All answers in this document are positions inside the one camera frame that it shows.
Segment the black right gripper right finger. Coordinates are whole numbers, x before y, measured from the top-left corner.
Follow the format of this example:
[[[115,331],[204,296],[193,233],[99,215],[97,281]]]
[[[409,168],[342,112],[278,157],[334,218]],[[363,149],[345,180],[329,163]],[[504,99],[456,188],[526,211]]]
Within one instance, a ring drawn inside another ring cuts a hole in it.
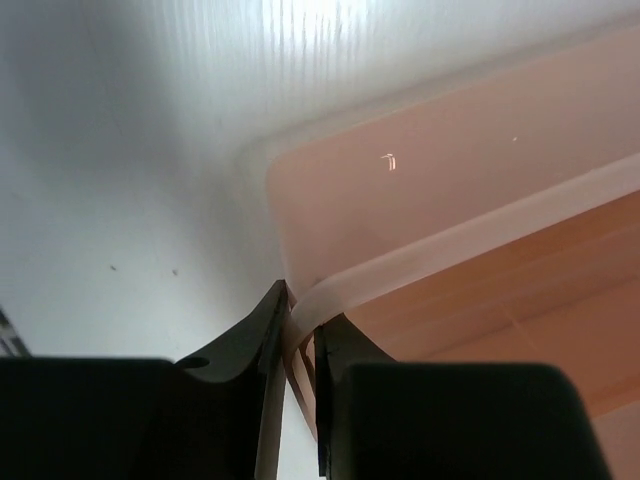
[[[555,367],[399,362],[344,315],[314,343],[324,478],[610,477],[584,404]]]

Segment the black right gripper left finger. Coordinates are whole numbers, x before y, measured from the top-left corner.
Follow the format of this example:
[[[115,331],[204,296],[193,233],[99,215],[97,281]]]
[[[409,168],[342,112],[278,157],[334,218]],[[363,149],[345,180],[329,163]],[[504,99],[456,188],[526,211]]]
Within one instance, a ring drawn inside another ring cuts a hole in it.
[[[275,282],[252,312],[171,362],[32,355],[1,323],[5,479],[273,479],[284,397]]]

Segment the pink plastic toolbox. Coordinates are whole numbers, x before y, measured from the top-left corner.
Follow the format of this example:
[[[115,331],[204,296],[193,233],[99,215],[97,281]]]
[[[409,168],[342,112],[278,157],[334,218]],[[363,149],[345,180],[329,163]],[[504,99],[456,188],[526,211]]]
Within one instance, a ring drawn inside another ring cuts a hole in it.
[[[639,5],[264,1],[233,170],[288,286],[277,475],[318,475],[305,361],[343,313],[393,356],[559,365],[639,475]]]

